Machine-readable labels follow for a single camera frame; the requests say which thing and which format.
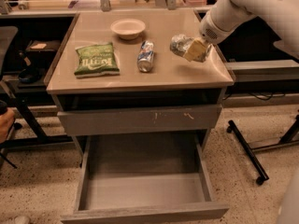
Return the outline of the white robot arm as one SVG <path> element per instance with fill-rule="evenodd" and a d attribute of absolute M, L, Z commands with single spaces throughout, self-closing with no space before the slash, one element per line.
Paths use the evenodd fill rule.
<path fill-rule="evenodd" d="M 299 58 L 299 0 L 218 0 L 200 21 L 199 36 L 188 46 L 184 58 L 203 60 L 210 46 L 256 17 L 279 36 L 276 48 Z"/>

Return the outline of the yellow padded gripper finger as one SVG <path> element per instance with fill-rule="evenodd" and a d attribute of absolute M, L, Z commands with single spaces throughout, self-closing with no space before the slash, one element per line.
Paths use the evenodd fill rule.
<path fill-rule="evenodd" d="M 183 57 L 189 61 L 203 62 L 206 59 L 206 52 L 208 50 L 209 43 L 201 37 L 195 38 L 188 46 Z"/>

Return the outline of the person hand at left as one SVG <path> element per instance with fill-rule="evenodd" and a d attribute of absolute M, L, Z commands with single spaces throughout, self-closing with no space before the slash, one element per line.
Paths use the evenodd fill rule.
<path fill-rule="evenodd" d="M 8 108 L 6 113 L 0 115 L 0 144 L 7 140 L 8 131 L 14 120 L 15 114 L 12 108 Z"/>

